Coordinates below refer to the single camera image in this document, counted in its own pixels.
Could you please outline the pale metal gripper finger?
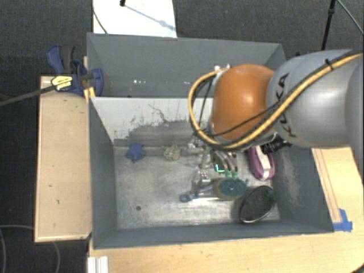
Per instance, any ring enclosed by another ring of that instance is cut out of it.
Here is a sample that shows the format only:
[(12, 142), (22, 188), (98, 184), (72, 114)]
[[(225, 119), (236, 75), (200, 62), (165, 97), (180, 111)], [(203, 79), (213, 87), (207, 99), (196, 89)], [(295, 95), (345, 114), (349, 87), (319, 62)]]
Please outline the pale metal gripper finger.
[(207, 171), (197, 171), (192, 179), (192, 191), (199, 191), (211, 183)]
[(216, 193), (213, 191), (200, 192), (196, 195), (196, 200), (220, 200)]

